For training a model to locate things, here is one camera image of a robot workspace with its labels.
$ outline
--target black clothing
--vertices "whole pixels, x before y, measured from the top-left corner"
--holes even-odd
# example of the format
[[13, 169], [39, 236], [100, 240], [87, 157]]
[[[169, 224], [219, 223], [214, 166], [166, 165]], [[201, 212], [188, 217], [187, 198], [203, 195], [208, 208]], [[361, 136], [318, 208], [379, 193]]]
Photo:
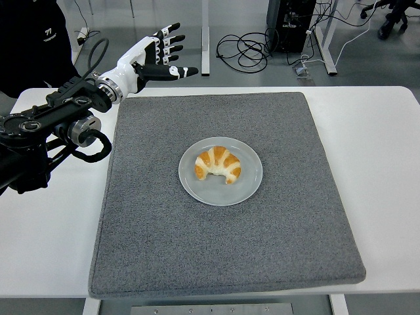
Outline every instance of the black clothing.
[[79, 76], [66, 20], [56, 1], [0, 0], [0, 91], [60, 87]]

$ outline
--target floor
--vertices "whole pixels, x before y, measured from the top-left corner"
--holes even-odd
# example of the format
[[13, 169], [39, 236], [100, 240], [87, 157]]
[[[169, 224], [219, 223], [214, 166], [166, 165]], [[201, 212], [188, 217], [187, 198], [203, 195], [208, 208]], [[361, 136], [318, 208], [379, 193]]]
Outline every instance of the floor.
[[[355, 1], [357, 4], [349, 14], [340, 13], [347, 18], [346, 22], [360, 25], [365, 22], [359, 15], [360, 3], [370, 4], [373, 0]], [[91, 31], [100, 33], [89, 38], [84, 44], [75, 64], [80, 74], [87, 67], [89, 52], [96, 41], [102, 37], [110, 40], [106, 55], [97, 68], [105, 72], [115, 67], [117, 59], [138, 40], [155, 33], [169, 24], [180, 22], [181, 29], [174, 35], [185, 34], [182, 42], [184, 49], [179, 52], [179, 60], [172, 62], [176, 66], [193, 66], [201, 68], [201, 1], [194, 0], [133, 0], [135, 18], [131, 16], [129, 1], [92, 0], [93, 14], [88, 1], [68, 3], [68, 20], [72, 31], [85, 27], [81, 13]], [[420, 12], [409, 9], [407, 14], [409, 26], [405, 33], [398, 31], [396, 25], [386, 41], [377, 38], [377, 30], [385, 21], [387, 8], [378, 8], [370, 22], [370, 29], [353, 42], [345, 46], [337, 63], [338, 74], [327, 75], [325, 66], [320, 61], [308, 62], [307, 74], [298, 76], [289, 61], [301, 57], [301, 54], [275, 52], [268, 58], [267, 67], [254, 74], [240, 73], [230, 69], [216, 58], [217, 43], [228, 34], [243, 35], [248, 32], [264, 32], [268, 0], [212, 0], [209, 4], [210, 24], [210, 76], [195, 75], [187, 79], [172, 82], [149, 82], [147, 87], [254, 87], [254, 86], [341, 86], [341, 85], [401, 85], [409, 88], [420, 101]], [[335, 36], [330, 45], [334, 59], [343, 45], [368, 29], [368, 24], [361, 27], [349, 26], [338, 22]], [[261, 35], [254, 36], [256, 41], [263, 41]], [[222, 54], [233, 52], [230, 45], [224, 45]], [[303, 54], [311, 55], [312, 48], [306, 46]], [[320, 59], [317, 47], [314, 57]], [[7, 115], [16, 100], [0, 93], [0, 115]], [[271, 302], [293, 303], [295, 314], [332, 314], [328, 299], [325, 296], [275, 298]], [[386, 294], [386, 295], [347, 295], [346, 301], [350, 315], [357, 314], [420, 314], [420, 294]], [[141, 305], [142, 301], [104, 301], [100, 314], [129, 314], [132, 305]], [[0, 299], [0, 315], [8, 314], [81, 314], [83, 299]]]

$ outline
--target black robotic arm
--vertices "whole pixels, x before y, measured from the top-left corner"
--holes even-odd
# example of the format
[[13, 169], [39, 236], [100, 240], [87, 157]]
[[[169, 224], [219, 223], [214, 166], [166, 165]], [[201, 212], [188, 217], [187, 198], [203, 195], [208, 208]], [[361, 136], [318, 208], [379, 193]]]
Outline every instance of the black robotic arm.
[[[117, 66], [101, 75], [94, 84], [82, 77], [74, 77], [57, 92], [47, 95], [47, 103], [6, 117], [0, 116], [0, 194], [11, 187], [19, 194], [46, 188], [51, 172], [69, 155], [94, 163], [111, 152], [108, 138], [100, 132], [101, 123], [91, 109], [107, 112], [112, 104], [123, 101], [129, 93], [138, 93], [148, 81], [168, 81], [198, 73], [197, 68], [169, 66], [176, 60], [172, 46], [184, 39], [183, 35], [168, 37], [179, 23], [146, 36], [129, 49]], [[47, 142], [47, 138], [56, 138]], [[98, 138], [101, 152], [86, 156], [77, 151]], [[54, 157], [48, 152], [63, 147]]]

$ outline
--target gray pad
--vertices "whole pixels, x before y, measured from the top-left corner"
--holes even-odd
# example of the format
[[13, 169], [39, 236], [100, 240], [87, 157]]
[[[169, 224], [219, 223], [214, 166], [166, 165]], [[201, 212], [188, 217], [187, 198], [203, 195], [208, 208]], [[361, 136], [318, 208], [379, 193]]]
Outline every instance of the gray pad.
[[[145, 97], [120, 106], [92, 297], [277, 291], [365, 278], [303, 94]], [[209, 137], [238, 139], [259, 155], [264, 175], [249, 199], [211, 206], [182, 187], [183, 153]]]

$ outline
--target black computer case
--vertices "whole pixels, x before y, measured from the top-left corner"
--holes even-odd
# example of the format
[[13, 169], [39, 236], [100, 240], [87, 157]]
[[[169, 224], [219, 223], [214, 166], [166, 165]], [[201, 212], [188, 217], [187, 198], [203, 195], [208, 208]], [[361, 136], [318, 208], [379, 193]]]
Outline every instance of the black computer case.
[[267, 11], [271, 49], [283, 53], [301, 53], [316, 0], [269, 0]]

